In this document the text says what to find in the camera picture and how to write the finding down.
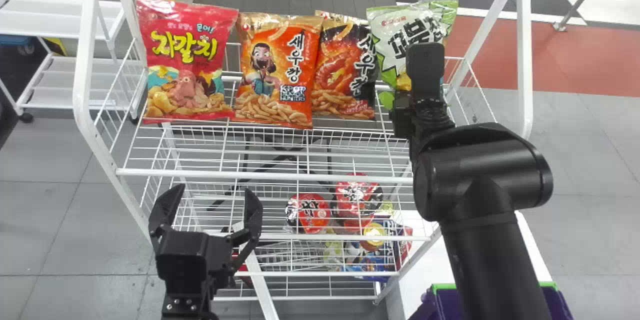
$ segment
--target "grey tile floor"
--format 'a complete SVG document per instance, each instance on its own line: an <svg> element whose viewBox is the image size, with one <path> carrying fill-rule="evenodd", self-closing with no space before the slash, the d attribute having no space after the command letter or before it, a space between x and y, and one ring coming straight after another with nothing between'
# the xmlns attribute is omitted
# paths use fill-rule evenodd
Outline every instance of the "grey tile floor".
<svg viewBox="0 0 640 320"><path fill-rule="evenodd" d="M515 92L487 96L515 127ZM553 169L555 194L524 213L551 276L576 319L638 319L640 99L537 92L534 108L531 141ZM141 190L135 181L132 190ZM19 123L0 149L0 249L3 320L160 318L151 248L72 119ZM327 309L335 320L387 317L365 302L278 303L282 319L324 319ZM257 303L216 310L262 318Z"/></svg>

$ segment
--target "shrimp cracker bag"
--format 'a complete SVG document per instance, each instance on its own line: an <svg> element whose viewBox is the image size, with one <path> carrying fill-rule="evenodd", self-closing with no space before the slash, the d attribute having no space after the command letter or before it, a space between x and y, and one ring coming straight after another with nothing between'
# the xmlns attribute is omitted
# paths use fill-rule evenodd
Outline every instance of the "shrimp cracker bag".
<svg viewBox="0 0 640 320"><path fill-rule="evenodd" d="M242 81L234 120L311 128L313 90L322 17L240 13Z"/></svg>
<svg viewBox="0 0 640 320"><path fill-rule="evenodd" d="M222 60L235 8L166 0L135 0L146 48L145 124L233 115L225 102Z"/></svg>
<svg viewBox="0 0 640 320"><path fill-rule="evenodd" d="M323 17L311 92L314 115L373 119L378 63L369 23L316 10Z"/></svg>
<svg viewBox="0 0 640 320"><path fill-rule="evenodd" d="M393 89L411 90L405 64L407 46L442 44L451 33L457 12L457 0L422 0L368 8L366 19L371 24L382 80Z"/></svg>

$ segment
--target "green snack bag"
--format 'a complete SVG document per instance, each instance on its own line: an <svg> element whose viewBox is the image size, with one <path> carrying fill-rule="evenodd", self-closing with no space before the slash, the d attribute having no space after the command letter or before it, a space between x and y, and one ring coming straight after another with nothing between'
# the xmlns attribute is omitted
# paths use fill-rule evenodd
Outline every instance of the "green snack bag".
<svg viewBox="0 0 640 320"><path fill-rule="evenodd" d="M371 26L382 80L392 89L411 90L405 64L406 48L415 43L441 43L451 33L458 12L457 0L421 0L409 5L370 7ZM393 94L384 92L389 108Z"/></svg>

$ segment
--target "red floor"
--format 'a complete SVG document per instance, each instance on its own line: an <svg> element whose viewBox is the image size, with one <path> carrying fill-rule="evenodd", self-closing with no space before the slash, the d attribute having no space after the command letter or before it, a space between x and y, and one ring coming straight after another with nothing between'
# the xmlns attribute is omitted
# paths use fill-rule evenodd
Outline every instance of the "red floor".
<svg viewBox="0 0 640 320"><path fill-rule="evenodd" d="M464 56L482 17L458 16L446 55ZM533 90L640 97L640 31L532 24ZM484 88L517 88L516 21L498 19L473 62Z"/></svg>

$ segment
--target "purple bin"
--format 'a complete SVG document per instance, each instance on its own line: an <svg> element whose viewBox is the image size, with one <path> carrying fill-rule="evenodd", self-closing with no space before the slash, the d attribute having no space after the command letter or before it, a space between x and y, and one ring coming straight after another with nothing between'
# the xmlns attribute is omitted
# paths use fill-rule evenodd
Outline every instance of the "purple bin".
<svg viewBox="0 0 640 320"><path fill-rule="evenodd" d="M554 282L540 283L552 320L574 320L567 302ZM455 284L433 284L422 295L422 304L409 320L465 320Z"/></svg>

